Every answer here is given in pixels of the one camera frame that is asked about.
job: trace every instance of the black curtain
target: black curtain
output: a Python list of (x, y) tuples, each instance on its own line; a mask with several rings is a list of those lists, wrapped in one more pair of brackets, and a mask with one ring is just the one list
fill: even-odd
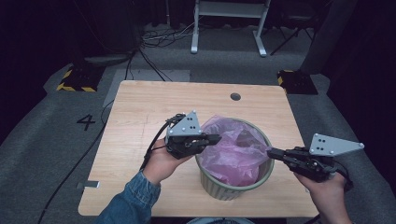
[(328, 95), (396, 192), (396, 19), (393, 1), (359, 1), (322, 74)]

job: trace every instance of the pink plastic bag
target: pink plastic bag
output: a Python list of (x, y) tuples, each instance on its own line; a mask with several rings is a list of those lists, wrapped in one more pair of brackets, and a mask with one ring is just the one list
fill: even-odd
[(217, 133), (221, 140), (201, 153), (201, 166), (220, 182), (244, 187), (256, 182), (259, 166), (268, 160), (262, 133), (244, 121), (214, 116), (203, 126), (204, 133)]

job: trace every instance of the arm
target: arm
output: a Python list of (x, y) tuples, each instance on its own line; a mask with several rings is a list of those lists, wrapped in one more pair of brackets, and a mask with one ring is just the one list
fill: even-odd
[(295, 175), (308, 188), (324, 224), (352, 223), (344, 202), (345, 179), (342, 175), (336, 173), (333, 179), (321, 183), (312, 181), (302, 175)]
[(122, 193), (116, 195), (102, 211), (95, 223), (148, 223), (151, 208), (161, 192), (161, 181), (191, 157), (177, 160), (167, 151), (163, 139), (158, 140), (146, 168), (126, 184)]

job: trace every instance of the white metal frame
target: white metal frame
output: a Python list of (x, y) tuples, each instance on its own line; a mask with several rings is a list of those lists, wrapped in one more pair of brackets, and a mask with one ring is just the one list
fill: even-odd
[(191, 53), (198, 52), (199, 16), (243, 17), (260, 18), (259, 30), (253, 31), (253, 35), (260, 55), (265, 57), (267, 52), (262, 44), (261, 34), (270, 3), (271, 0), (266, 0), (264, 4), (206, 2), (195, 0), (194, 32), (192, 34)]

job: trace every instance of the person's right hand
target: person's right hand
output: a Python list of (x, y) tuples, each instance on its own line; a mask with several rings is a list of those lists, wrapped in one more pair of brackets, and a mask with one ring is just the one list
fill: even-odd
[(309, 190), (312, 201), (319, 211), (322, 223), (352, 223), (344, 202), (345, 179), (342, 175), (336, 173), (334, 178), (321, 183), (303, 175), (295, 174), (295, 176)]

